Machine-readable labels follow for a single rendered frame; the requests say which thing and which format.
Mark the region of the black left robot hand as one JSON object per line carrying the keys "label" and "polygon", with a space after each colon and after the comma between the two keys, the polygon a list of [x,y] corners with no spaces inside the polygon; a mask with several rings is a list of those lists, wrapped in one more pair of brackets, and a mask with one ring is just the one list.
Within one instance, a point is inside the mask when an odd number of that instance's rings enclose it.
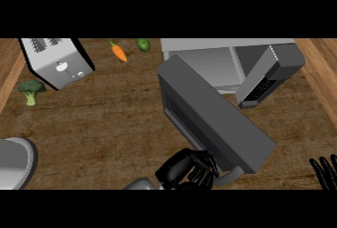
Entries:
{"label": "black left robot hand", "polygon": [[181,149],[162,163],[155,176],[165,190],[209,190],[218,176],[211,154]]}

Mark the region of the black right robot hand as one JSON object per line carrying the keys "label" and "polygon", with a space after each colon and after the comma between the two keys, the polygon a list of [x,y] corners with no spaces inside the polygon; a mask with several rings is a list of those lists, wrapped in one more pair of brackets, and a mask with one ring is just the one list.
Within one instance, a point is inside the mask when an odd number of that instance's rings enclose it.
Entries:
{"label": "black right robot hand", "polygon": [[320,188],[323,190],[337,190],[337,155],[331,154],[331,162],[323,157],[319,157],[319,160],[310,159],[308,164],[313,167]]}

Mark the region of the dark grey microwave door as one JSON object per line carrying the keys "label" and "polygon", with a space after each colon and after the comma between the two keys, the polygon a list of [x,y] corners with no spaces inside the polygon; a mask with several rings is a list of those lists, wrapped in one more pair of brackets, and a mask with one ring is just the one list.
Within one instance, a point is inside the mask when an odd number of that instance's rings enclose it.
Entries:
{"label": "dark grey microwave door", "polygon": [[158,77],[164,114],[195,149],[214,157],[221,176],[212,184],[226,185],[258,172],[276,143],[178,56],[162,62]]}

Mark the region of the grey microwave body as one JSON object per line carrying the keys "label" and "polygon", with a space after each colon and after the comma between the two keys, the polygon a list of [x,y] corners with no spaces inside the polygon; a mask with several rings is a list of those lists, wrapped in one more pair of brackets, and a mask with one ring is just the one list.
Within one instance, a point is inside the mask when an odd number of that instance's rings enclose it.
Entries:
{"label": "grey microwave body", "polygon": [[255,108],[305,64],[292,38],[162,38],[162,59],[177,55],[240,109]]}

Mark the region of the grey round pot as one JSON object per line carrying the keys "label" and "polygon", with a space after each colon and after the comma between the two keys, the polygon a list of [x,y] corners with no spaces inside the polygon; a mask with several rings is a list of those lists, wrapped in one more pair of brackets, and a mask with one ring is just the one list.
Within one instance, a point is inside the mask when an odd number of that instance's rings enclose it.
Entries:
{"label": "grey round pot", "polygon": [[0,139],[0,190],[23,189],[32,178],[38,151],[31,140]]}

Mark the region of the orange carrot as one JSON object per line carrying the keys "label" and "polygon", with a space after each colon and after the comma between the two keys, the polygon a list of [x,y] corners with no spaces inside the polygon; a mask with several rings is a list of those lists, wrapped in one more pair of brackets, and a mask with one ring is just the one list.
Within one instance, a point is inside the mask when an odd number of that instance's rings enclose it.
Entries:
{"label": "orange carrot", "polygon": [[113,42],[110,42],[110,50],[112,50],[112,53],[113,53],[115,57],[121,61],[127,61],[125,52],[124,52],[122,48]]}

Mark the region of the green avocado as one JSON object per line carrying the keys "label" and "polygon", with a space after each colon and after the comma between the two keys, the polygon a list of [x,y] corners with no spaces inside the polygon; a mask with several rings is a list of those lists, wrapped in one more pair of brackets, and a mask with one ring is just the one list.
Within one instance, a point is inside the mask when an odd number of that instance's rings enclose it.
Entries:
{"label": "green avocado", "polygon": [[150,41],[146,38],[138,38],[137,47],[141,52],[146,52],[150,49]]}

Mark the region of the green broccoli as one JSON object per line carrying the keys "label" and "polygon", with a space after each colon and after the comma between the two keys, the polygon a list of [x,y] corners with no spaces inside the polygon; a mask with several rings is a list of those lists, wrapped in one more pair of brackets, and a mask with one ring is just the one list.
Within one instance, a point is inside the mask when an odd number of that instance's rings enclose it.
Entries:
{"label": "green broccoli", "polygon": [[38,80],[25,81],[17,85],[17,90],[23,93],[26,97],[26,105],[29,107],[33,106],[36,104],[36,93],[42,93],[45,91],[44,83]]}

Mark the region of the silver toaster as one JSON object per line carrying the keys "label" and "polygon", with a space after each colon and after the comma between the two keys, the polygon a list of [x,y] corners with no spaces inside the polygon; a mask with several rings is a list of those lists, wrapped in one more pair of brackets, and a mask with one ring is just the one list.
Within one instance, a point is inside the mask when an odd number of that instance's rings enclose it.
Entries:
{"label": "silver toaster", "polygon": [[76,38],[20,38],[17,41],[29,72],[54,90],[94,71]]}

